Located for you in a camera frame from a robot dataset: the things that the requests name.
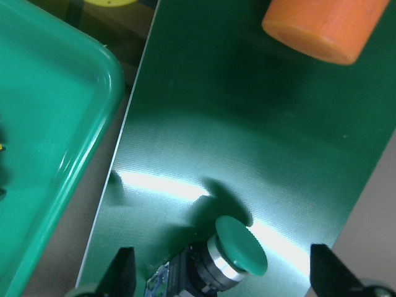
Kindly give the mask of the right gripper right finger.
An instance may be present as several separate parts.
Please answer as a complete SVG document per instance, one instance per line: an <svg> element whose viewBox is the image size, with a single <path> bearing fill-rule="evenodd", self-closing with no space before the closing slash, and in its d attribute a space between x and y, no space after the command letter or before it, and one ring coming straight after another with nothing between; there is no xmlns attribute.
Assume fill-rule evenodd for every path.
<svg viewBox="0 0 396 297"><path fill-rule="evenodd" d="M395 296L386 285L364 284L325 244L311 245L309 281L317 296Z"/></svg>

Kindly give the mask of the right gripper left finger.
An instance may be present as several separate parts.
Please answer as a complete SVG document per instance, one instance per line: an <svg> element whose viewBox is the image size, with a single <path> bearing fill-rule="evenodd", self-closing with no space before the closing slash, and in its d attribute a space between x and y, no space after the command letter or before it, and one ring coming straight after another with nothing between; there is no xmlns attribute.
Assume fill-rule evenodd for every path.
<svg viewBox="0 0 396 297"><path fill-rule="evenodd" d="M136 257L133 247L119 248L99 284L74 288L65 296L134 296Z"/></svg>

